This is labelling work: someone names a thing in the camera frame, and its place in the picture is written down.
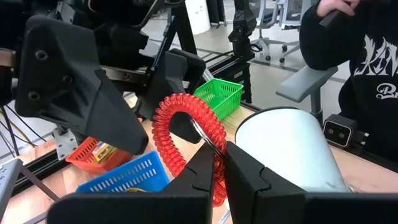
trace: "chair armrest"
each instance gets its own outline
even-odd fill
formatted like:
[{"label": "chair armrest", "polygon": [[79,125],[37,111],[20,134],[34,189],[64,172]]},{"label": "chair armrest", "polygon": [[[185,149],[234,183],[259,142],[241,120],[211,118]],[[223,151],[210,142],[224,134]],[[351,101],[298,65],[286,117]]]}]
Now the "chair armrest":
[{"label": "chair armrest", "polygon": [[300,103],[309,94],[320,89],[337,71],[338,67],[332,67],[328,70],[321,71],[306,66],[282,82],[276,94],[296,103]]}]

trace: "metal key ring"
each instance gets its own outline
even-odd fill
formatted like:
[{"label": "metal key ring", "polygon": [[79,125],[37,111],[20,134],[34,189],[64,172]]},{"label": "metal key ring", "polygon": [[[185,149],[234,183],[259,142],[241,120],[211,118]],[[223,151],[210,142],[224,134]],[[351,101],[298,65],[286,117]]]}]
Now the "metal key ring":
[{"label": "metal key ring", "polygon": [[224,158],[223,153],[216,147],[216,145],[210,140],[210,138],[206,135],[206,133],[204,132],[204,130],[200,127],[200,125],[194,120],[191,119],[191,123],[193,125],[193,127],[196,129],[196,131],[198,132],[198,134],[201,136],[201,138],[203,140],[205,140],[205,142],[207,144],[209,144],[211,146],[211,148],[213,148],[214,152],[217,154],[217,156],[219,156],[220,158]]}]

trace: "office chair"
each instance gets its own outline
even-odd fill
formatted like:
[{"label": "office chair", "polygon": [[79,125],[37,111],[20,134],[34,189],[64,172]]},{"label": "office chair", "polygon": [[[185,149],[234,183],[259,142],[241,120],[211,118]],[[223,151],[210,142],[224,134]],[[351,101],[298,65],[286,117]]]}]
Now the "office chair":
[{"label": "office chair", "polygon": [[266,60],[271,60],[269,53],[270,44],[284,44],[285,42],[278,40],[270,40],[267,37],[262,36],[263,29],[269,29],[277,23],[277,16],[279,15],[278,4],[275,4],[273,9],[266,8],[266,0],[260,0],[259,16],[257,17],[257,27],[259,29],[260,36],[257,40],[252,41],[252,44],[262,46],[262,50],[266,52]]},{"label": "office chair", "polygon": [[325,71],[308,66],[300,69],[278,87],[276,94],[296,103],[301,103],[308,95],[311,97],[311,114],[323,125],[321,87],[338,71],[338,67]]},{"label": "office chair", "polygon": [[[301,20],[304,13],[314,4],[316,4],[318,0],[284,0],[280,4],[283,5],[280,10],[281,14],[281,22],[280,26],[282,29],[297,29],[300,31]],[[289,51],[287,50],[287,46],[294,46]],[[283,55],[279,59],[280,63],[285,62],[286,56],[290,55],[293,52],[300,50],[300,42],[293,41],[287,42],[282,45]]]}]

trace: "red coiled cord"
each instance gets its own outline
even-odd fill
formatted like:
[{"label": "red coiled cord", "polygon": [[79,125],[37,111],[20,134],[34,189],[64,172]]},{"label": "red coiled cord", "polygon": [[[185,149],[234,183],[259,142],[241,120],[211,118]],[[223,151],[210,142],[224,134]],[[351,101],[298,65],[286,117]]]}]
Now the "red coiled cord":
[{"label": "red coiled cord", "polygon": [[[175,147],[170,137],[170,122],[176,112],[188,113],[204,130],[206,135],[225,154],[226,133],[224,127],[211,108],[201,99],[186,93],[173,94],[160,102],[156,109],[152,133],[154,134],[155,145],[160,156],[166,163],[174,177],[178,176],[187,164],[181,153]],[[215,186],[213,194],[213,206],[219,207],[226,199],[224,184],[224,163],[221,158],[215,158]]]}]

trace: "person's hand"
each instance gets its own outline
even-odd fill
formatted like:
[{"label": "person's hand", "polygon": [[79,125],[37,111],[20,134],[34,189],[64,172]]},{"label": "person's hand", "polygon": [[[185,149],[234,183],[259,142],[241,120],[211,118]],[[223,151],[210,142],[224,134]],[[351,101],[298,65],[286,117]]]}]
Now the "person's hand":
[{"label": "person's hand", "polygon": [[329,12],[339,10],[349,16],[355,15],[354,9],[360,0],[321,0],[318,5],[317,15],[325,17]]}]

